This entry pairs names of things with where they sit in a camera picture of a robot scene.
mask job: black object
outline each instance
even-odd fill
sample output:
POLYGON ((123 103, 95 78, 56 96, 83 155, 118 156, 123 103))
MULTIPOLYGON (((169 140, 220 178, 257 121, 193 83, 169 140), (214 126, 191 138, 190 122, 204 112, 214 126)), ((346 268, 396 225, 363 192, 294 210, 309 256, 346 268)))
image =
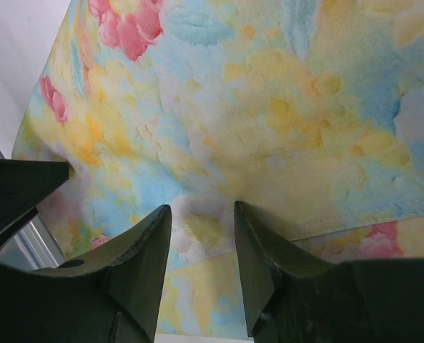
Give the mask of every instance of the black object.
POLYGON ((68 179, 66 162, 0 159, 0 248, 36 216, 35 206, 68 179))
POLYGON ((0 342, 153 342, 171 221, 162 206, 56 269, 0 264, 0 342))
POLYGON ((256 343, 424 342, 424 259, 330 264, 235 205, 235 241, 256 343))

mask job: silver metal strip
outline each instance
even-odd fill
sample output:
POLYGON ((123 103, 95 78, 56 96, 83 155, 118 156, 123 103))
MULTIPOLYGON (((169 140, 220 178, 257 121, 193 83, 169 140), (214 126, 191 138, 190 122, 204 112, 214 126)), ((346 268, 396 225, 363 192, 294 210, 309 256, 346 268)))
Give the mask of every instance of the silver metal strip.
POLYGON ((28 258, 33 269, 56 268, 64 262, 64 255, 56 240, 35 217, 13 238, 28 258))

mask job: pastel floral cloth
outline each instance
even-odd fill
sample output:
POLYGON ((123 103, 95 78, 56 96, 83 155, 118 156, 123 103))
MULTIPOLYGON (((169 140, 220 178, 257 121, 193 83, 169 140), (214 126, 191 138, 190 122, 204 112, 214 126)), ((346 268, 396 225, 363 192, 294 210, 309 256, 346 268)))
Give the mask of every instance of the pastel floral cloth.
POLYGON ((246 337, 236 199, 333 262, 424 256, 424 0, 73 0, 14 157, 70 162, 68 258, 171 204, 159 331, 246 337))

